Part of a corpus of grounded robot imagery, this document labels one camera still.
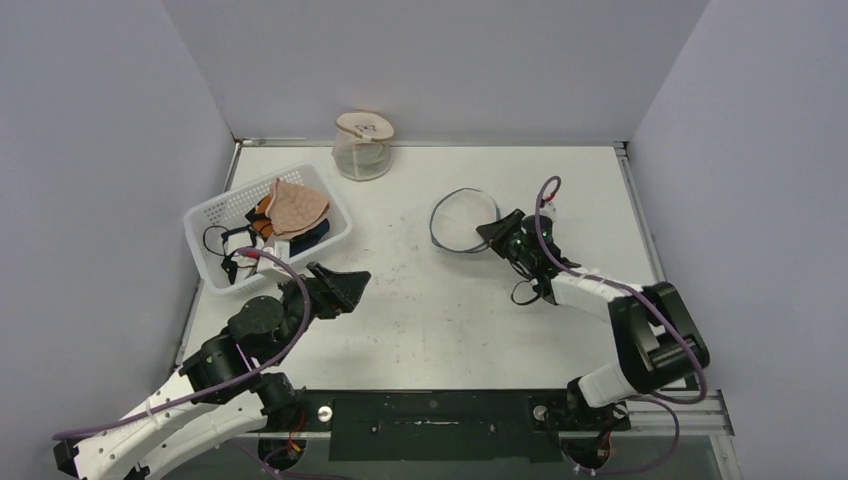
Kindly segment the beige lace bra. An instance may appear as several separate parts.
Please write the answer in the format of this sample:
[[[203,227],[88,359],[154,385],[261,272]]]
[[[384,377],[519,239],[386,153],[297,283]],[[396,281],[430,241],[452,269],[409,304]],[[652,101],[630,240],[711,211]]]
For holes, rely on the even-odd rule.
[[[265,215],[271,222],[273,236],[291,240],[325,220],[330,206],[326,195],[277,178],[270,186],[270,201]]]

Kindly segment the white mesh bag beige trim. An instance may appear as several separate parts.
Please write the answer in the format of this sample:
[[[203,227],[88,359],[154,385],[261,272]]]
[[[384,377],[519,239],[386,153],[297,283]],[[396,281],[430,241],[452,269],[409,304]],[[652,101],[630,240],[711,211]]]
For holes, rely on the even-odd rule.
[[[368,181],[390,169],[395,130],[388,120],[374,112],[352,111],[340,115],[335,125],[332,157],[344,177]]]

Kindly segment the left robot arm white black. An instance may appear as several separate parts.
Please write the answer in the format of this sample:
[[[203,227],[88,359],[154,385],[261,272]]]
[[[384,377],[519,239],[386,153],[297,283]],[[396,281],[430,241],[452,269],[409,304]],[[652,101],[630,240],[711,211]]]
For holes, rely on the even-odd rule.
[[[61,435],[56,467],[75,479],[154,479],[242,433],[282,431],[303,416],[302,393],[273,369],[316,320],[355,310],[367,271],[319,263],[247,300],[226,326],[121,420]]]

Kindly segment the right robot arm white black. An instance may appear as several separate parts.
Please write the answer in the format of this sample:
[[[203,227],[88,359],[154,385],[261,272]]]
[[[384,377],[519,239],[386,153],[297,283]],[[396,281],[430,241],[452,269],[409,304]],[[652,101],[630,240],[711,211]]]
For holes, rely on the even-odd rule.
[[[689,375],[703,380],[709,350],[677,288],[668,282],[615,281],[562,256],[546,215],[515,210],[476,229],[485,247],[509,262],[536,300],[582,311],[611,328],[616,359],[569,382],[565,414],[593,427],[605,407],[654,394]]]

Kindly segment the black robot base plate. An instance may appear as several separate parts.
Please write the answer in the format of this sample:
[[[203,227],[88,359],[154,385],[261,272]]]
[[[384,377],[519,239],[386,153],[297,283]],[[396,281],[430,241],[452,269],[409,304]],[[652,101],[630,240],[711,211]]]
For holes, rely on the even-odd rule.
[[[564,389],[306,390],[258,433],[279,445],[326,440],[331,461],[537,463],[630,427],[624,403],[582,410]]]

